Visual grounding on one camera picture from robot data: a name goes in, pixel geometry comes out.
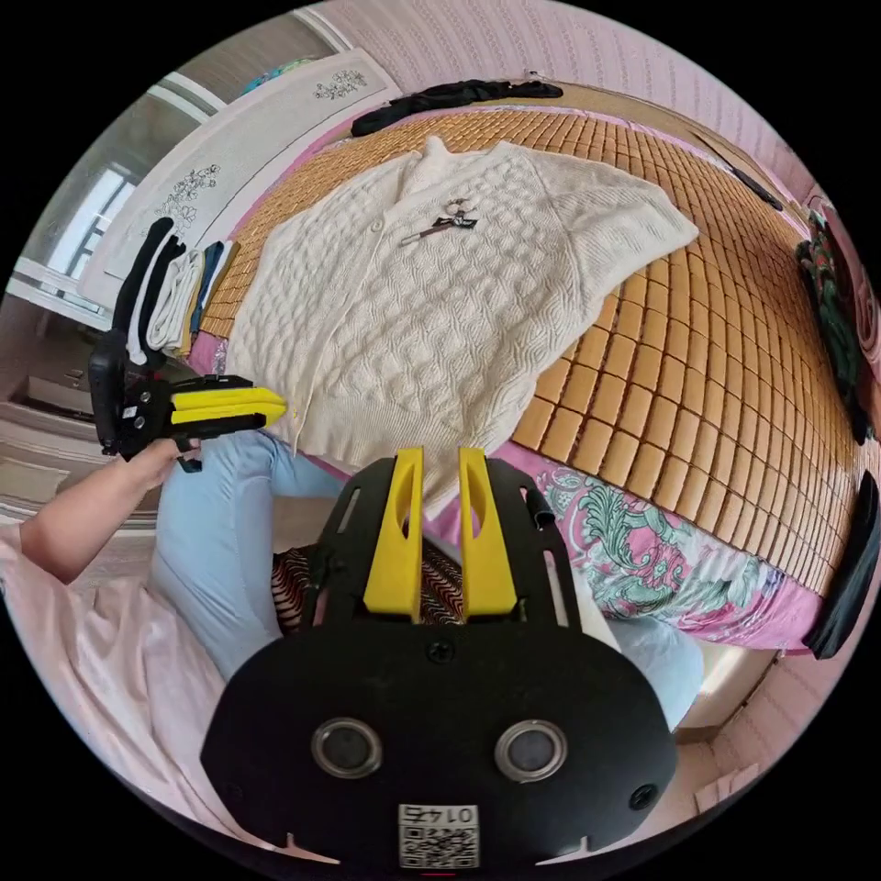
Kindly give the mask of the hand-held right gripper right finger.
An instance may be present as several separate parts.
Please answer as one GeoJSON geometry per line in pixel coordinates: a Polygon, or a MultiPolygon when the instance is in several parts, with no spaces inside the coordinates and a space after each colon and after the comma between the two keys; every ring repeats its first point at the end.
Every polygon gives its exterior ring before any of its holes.
{"type": "Polygon", "coordinates": [[[459,450],[465,616],[508,616],[517,594],[484,452],[459,450]]]}

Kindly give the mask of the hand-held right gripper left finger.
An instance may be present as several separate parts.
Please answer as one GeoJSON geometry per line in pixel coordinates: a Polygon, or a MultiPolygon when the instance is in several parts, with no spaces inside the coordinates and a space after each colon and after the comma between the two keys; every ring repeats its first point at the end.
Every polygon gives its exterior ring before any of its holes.
{"type": "Polygon", "coordinates": [[[418,614],[422,584],[424,454],[398,452],[363,594],[371,614],[418,614]]]}

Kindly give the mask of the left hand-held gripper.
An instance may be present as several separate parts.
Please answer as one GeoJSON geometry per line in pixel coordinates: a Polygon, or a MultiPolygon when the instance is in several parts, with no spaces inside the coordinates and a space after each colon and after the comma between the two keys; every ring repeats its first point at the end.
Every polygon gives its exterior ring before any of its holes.
{"type": "MultiPolygon", "coordinates": [[[[134,384],[117,407],[115,455],[130,461],[156,440],[214,440],[264,429],[286,413],[282,397],[234,374],[209,374],[170,382],[157,375],[134,384]]],[[[187,473],[197,460],[181,462],[187,473]]]]}

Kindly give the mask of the person's left hand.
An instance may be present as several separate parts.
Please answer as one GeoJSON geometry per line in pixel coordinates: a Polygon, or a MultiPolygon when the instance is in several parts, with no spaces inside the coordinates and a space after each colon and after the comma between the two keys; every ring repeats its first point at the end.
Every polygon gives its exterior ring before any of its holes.
{"type": "Polygon", "coordinates": [[[200,450],[198,440],[187,439],[183,449],[176,440],[156,440],[126,463],[127,486],[136,494],[144,496],[160,486],[176,464],[197,459],[200,450]]]}

